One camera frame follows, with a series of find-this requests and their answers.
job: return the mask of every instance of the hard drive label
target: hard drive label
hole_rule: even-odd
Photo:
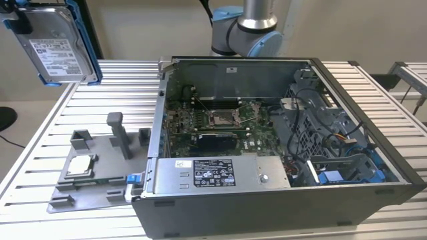
[[[195,160],[193,185],[204,187],[236,186],[233,161],[231,159]]]
[[[76,55],[67,39],[31,39],[29,43],[49,76],[83,75]]]

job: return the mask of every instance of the wall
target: wall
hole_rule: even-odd
[[[427,61],[425,0],[303,0],[287,56],[355,60],[369,73]]]
[[[287,52],[281,55],[356,60],[371,73],[395,61],[427,61],[424,0],[301,0]],[[275,1],[283,29],[289,0]],[[243,0],[212,0],[211,8]],[[197,0],[88,0],[105,58],[156,60],[207,55],[211,27]],[[0,24],[0,101],[56,99],[44,87],[14,36]]]
[[[273,2],[281,31],[289,0]],[[243,5],[243,0],[212,0],[220,6]],[[160,56],[207,56],[211,25],[197,0],[88,1],[96,34],[105,58],[157,60]]]

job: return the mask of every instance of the blue connector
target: blue connector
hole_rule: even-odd
[[[133,173],[131,175],[127,176],[127,179],[125,179],[125,183],[127,184],[141,184],[141,174],[140,173]]]

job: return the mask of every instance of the aluminum slotted surface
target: aluminum slotted surface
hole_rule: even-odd
[[[324,63],[373,123],[427,181],[425,129],[392,97],[347,62]],[[132,207],[47,213],[75,129],[111,134],[107,114],[120,111],[128,132],[151,126],[157,94],[157,63],[100,61],[101,86],[71,85],[0,185],[0,232],[6,239],[145,239]],[[352,227],[237,234],[208,239],[396,240],[427,239],[427,191],[407,203],[384,207]]]

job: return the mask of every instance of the cable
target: cable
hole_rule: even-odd
[[[353,145],[351,148],[347,149],[347,151],[345,151],[345,153],[344,153],[344,156],[347,157],[348,154],[352,152],[352,150],[356,149],[356,148],[364,148],[364,147],[360,146],[360,145]]]
[[[403,98],[401,98],[401,100],[400,100],[400,104],[403,103],[403,100],[407,98],[407,95],[408,95],[408,92],[409,92],[411,88],[412,88],[412,87],[408,86],[408,89],[405,90],[405,93],[404,93]]]
[[[9,140],[6,140],[6,138],[4,137],[4,136],[1,136],[0,135],[0,138],[6,142],[6,143],[9,143],[9,144],[12,144],[12,145],[14,145],[14,146],[17,146],[17,147],[20,147],[20,148],[25,148],[22,145],[18,145],[17,143],[14,143],[14,142],[10,142]]]
[[[339,133],[333,133],[335,136],[340,137],[343,140],[347,140],[347,137],[344,137],[343,135],[340,135]]]
[[[355,126],[355,128],[344,134],[344,137],[349,136],[349,134],[352,134],[355,131],[357,131],[357,129],[361,127],[361,125],[363,125],[363,121],[360,121],[357,126]]]
[[[420,106],[416,106],[412,112],[412,115],[415,116],[416,112],[419,111]]]
[[[203,6],[204,11],[205,11],[205,14],[208,16],[208,21],[209,21],[211,26],[212,26],[213,15],[212,15],[212,12],[211,12],[211,9],[209,9],[209,0],[199,0],[199,2],[201,3],[201,6]]]

